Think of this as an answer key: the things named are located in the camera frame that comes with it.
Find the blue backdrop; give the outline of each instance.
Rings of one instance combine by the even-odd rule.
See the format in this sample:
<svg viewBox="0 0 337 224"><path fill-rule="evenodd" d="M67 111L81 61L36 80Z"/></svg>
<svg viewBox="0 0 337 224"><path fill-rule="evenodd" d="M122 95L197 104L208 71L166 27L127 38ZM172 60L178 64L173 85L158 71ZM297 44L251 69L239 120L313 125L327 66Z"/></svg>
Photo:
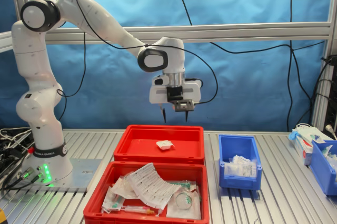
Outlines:
<svg viewBox="0 0 337 224"><path fill-rule="evenodd" d="M96 0L122 26L188 25L180 0ZM185 0L193 24L263 23L289 21L290 0ZM330 0L293 0L294 22L327 21ZM0 31L9 30L15 17L13 2L4 0L8 11L0 13ZM294 41L299 48L319 41ZM233 51L261 49L288 41L219 43ZM208 43L185 44L214 69L217 97L189 114L187 125L207 130L285 131L290 99L286 84L289 49L280 47L261 53L232 55ZM48 45L49 59L57 81L67 94L78 88L83 73L83 45ZM297 50L303 87L310 94L318 76L323 44ZM204 80L202 100L215 92L210 70L186 54L187 77ZM290 124L294 126L309 106L300 90L294 61L291 91L294 99ZM148 102L151 78L142 72L132 55L106 45L87 45L87 74L81 91L68 99L62 118L64 128L125 128L129 124L163 124L160 109ZM0 54L0 126L25 123L15 105L27 91L18 74L12 51ZM55 108L58 117L64 101ZM168 124L186 125L183 113L167 109Z"/></svg>

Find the aluminum profile frame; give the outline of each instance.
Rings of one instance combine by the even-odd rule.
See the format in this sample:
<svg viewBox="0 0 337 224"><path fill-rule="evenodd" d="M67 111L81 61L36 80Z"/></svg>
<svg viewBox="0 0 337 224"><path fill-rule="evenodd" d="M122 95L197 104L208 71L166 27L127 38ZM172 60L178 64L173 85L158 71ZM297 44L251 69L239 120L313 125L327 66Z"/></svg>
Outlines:
<svg viewBox="0 0 337 224"><path fill-rule="evenodd" d="M14 0L16 16L19 20L21 7L29 0ZM306 23L263 23L263 24L230 24L169 27L126 27L132 35L145 43L152 43L163 36L174 36L185 43L234 42L260 40L316 40L324 39L324 57L337 53L336 22L337 0L331 0L327 22ZM60 28L47 34L47 44L82 44L83 35L78 28ZM0 33L0 52L12 49L10 32ZM95 37L87 36L89 44L102 43ZM328 66L322 78L332 78L333 67ZM329 95L330 83L322 82L318 92ZM328 101L319 96L316 99L312 123L320 130L324 120Z"/></svg>

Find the syringe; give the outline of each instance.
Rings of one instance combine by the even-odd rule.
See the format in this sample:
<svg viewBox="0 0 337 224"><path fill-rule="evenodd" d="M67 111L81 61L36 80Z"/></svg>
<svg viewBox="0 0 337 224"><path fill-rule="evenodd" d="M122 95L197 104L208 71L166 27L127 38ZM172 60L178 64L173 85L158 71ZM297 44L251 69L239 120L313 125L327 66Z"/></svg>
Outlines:
<svg viewBox="0 0 337 224"><path fill-rule="evenodd" d="M147 215L153 215L154 214L154 211L150 210L149 207L126 206L126 207L122 207L121 210L124 210L126 212L144 213L144 214L147 214Z"/></svg>

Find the sterile package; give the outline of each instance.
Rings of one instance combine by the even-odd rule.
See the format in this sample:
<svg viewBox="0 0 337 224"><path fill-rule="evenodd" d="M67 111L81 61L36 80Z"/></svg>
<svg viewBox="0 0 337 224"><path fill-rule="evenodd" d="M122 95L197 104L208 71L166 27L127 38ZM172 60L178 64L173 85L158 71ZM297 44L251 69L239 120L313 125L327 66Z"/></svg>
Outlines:
<svg viewBox="0 0 337 224"><path fill-rule="evenodd" d="M318 144L325 143L325 140L333 140L329 136L320 132L318 128L311 127L308 124L298 124L295 130L302 136L304 140L308 141L310 144L312 140Z"/></svg>
<svg viewBox="0 0 337 224"><path fill-rule="evenodd" d="M161 149L161 150L167 150L167 149L170 149L171 146L174 146L170 141L168 140L165 140L165 141L158 141L156 142L156 144L158 145L158 147Z"/></svg>
<svg viewBox="0 0 337 224"><path fill-rule="evenodd" d="M201 220L198 193L184 189L175 192L167 204L166 217Z"/></svg>
<svg viewBox="0 0 337 224"><path fill-rule="evenodd" d="M295 129L289 134L289 140L293 142L296 152L301 157L303 164L310 165L313 149L311 142L304 140Z"/></svg>
<svg viewBox="0 0 337 224"><path fill-rule="evenodd" d="M120 211L124 201L125 198L114 194L112 188L109 187L102 204L102 209L107 213L110 213L111 211Z"/></svg>
<svg viewBox="0 0 337 224"><path fill-rule="evenodd" d="M178 191L180 185L172 185L164 181L153 163L149 163L127 177L138 199L153 208L164 210L172 194Z"/></svg>
<svg viewBox="0 0 337 224"><path fill-rule="evenodd" d="M334 160L333 158L329 157L329 156L327 156L326 159L327 159L329 165L332 167L332 169L334 169L335 172L337 173L337 161Z"/></svg>
<svg viewBox="0 0 337 224"><path fill-rule="evenodd" d="M256 177L256 162L246 162L244 164L225 162L225 175Z"/></svg>
<svg viewBox="0 0 337 224"><path fill-rule="evenodd" d="M173 184L173 185L182 186L182 188L186 188L189 191L194 191L196 189L196 182L195 181L188 181L188 180L173 181L173 180L167 180L166 182L168 182L170 184Z"/></svg>
<svg viewBox="0 0 337 224"><path fill-rule="evenodd" d="M332 148L332 145L327 146L325 149L322 150L323 156L327 157L329 154L330 149Z"/></svg>
<svg viewBox="0 0 337 224"><path fill-rule="evenodd" d="M119 179L116 181L114 186L112 187L112 192L114 194L118 194L125 199L137 199L137 195L130 186L130 183L127 179L127 176L120 176Z"/></svg>
<svg viewBox="0 0 337 224"><path fill-rule="evenodd" d="M238 156L238 155L235 155L235 157L233 157L233 159L232 159L232 163L234 163L234 164L246 164L248 162L250 162L249 159L244 158L242 156Z"/></svg>

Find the green led light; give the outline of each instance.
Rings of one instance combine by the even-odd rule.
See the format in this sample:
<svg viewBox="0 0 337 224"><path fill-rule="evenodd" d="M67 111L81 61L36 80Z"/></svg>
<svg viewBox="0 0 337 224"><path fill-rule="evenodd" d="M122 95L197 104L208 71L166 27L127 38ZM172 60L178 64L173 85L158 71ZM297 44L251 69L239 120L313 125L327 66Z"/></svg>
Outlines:
<svg viewBox="0 0 337 224"><path fill-rule="evenodd" d="M52 176L50 175L48 165L44 164L43 167L44 167L44 171L45 171L46 176L47 176L47 179L44 182L49 183L52 180Z"/></svg>

